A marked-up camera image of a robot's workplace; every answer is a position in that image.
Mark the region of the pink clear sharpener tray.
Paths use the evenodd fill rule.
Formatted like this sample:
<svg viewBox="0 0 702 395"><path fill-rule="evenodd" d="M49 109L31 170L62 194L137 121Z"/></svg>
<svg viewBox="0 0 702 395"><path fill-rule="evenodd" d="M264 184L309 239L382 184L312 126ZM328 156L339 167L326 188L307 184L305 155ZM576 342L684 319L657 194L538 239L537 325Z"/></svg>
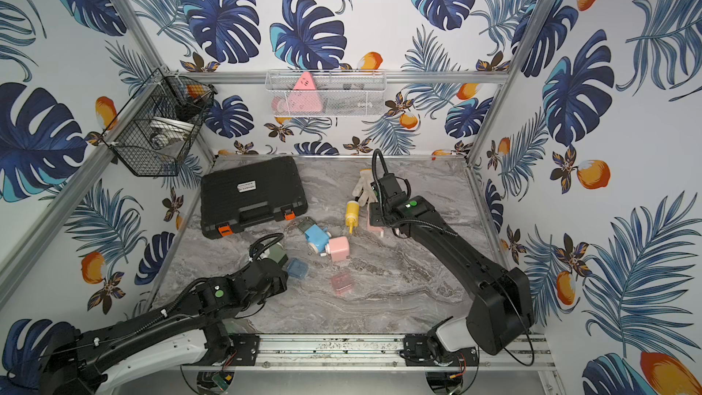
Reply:
<svg viewBox="0 0 702 395"><path fill-rule="evenodd" d="M333 291L337 296L350 293L355 288L355 280L349 271L339 272L330 278Z"/></svg>

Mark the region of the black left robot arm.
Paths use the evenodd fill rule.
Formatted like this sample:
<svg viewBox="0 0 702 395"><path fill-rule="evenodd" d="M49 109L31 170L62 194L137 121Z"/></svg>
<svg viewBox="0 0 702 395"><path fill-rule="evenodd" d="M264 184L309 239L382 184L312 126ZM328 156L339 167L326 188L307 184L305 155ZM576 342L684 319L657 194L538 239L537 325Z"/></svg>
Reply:
<svg viewBox="0 0 702 395"><path fill-rule="evenodd" d="M169 303L126 322L56 334L40 360L39 393L102 394L171 367L230 362L235 344L226 321L287 289L285 260L265 255L283 238L259 238L241 270L197 278Z"/></svg>

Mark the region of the blue clear sharpener tray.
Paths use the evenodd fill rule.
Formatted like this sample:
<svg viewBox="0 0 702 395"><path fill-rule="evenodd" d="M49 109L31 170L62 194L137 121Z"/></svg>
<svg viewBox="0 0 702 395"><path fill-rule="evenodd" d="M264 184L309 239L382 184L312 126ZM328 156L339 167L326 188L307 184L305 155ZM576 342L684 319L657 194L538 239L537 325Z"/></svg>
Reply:
<svg viewBox="0 0 702 395"><path fill-rule="evenodd" d="M302 260L292 258L287 264L286 269L292 278L304 280L309 272L309 265Z"/></svg>

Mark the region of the pink pencil sharpener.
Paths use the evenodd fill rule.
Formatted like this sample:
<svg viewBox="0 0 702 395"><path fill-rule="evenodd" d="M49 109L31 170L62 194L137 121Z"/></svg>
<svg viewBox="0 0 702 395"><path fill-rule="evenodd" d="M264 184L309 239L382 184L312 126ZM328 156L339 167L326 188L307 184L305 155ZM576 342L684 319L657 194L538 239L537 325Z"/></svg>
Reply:
<svg viewBox="0 0 702 395"><path fill-rule="evenodd" d="M322 256L329 257L333 263L345 261L350 254L350 244L347 237L332 238L325 245Z"/></svg>
<svg viewBox="0 0 702 395"><path fill-rule="evenodd" d="M374 225L370 219L367 220L367 231L373 233L374 235L383 238L385 230L382 227Z"/></svg>

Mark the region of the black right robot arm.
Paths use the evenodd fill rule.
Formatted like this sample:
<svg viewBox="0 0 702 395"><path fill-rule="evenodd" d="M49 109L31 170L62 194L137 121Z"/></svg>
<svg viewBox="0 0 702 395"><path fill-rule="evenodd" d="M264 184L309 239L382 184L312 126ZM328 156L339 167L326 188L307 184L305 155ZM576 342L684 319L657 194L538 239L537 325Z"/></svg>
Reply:
<svg viewBox="0 0 702 395"><path fill-rule="evenodd" d="M451 228L431 202L411 195L388 170L380 150L371 157L373 225L396 237L419 243L434 255L470 294L473 303L466 316L449 318L430 330L433 355L477 347L491 356L507 351L535 324L528 276L519 268L506 270Z"/></svg>

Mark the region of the yellow pencil sharpener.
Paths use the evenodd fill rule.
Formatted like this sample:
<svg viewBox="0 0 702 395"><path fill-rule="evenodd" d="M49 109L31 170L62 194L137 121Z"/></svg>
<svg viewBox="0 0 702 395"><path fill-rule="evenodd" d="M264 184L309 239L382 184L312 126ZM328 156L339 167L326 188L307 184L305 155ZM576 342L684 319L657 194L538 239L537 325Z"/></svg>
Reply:
<svg viewBox="0 0 702 395"><path fill-rule="evenodd" d="M358 228L360 204L356 200L351 200L347 203L345 213L345 225L349 234L353 234Z"/></svg>

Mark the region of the blue pencil sharpener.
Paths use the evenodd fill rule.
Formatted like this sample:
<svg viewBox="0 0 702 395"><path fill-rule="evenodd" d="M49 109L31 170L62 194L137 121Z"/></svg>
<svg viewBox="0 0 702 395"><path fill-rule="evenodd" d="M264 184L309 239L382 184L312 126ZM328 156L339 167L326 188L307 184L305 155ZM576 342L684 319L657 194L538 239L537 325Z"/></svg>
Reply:
<svg viewBox="0 0 702 395"><path fill-rule="evenodd" d="M327 245L331 239L330 234L320 228L317 224L313 224L303 232L305 239L311 251L320 256L327 255Z"/></svg>

